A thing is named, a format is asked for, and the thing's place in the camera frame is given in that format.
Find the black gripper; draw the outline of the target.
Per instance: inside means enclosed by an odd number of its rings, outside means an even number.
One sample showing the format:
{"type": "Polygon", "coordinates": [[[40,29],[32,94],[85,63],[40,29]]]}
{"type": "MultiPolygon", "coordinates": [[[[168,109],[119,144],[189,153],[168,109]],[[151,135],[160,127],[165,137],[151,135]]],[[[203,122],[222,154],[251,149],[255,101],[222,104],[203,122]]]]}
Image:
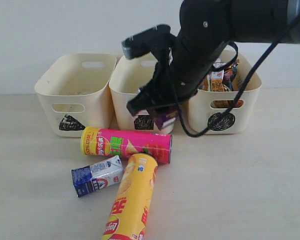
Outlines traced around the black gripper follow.
{"type": "Polygon", "coordinates": [[[174,95],[180,103],[192,97],[224,48],[224,40],[207,36],[190,38],[179,32],[171,50],[172,62],[160,67],[154,82],[148,83],[141,93],[127,102],[127,110],[132,116],[147,111],[159,130],[166,128],[170,125],[169,109],[160,106],[175,104],[174,95]]]}

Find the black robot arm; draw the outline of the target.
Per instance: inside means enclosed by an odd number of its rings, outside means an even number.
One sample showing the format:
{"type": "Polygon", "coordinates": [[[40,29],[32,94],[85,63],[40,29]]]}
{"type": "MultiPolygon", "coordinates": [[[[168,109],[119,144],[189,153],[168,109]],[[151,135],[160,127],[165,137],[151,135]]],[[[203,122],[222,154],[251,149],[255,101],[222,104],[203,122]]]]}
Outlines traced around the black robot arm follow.
{"type": "Polygon", "coordinates": [[[179,23],[177,35],[159,24],[122,42],[127,59],[150,53],[157,60],[150,81],[127,102],[132,116],[146,110],[156,117],[193,97],[228,45],[300,44],[300,0],[185,0],[179,23]]]}

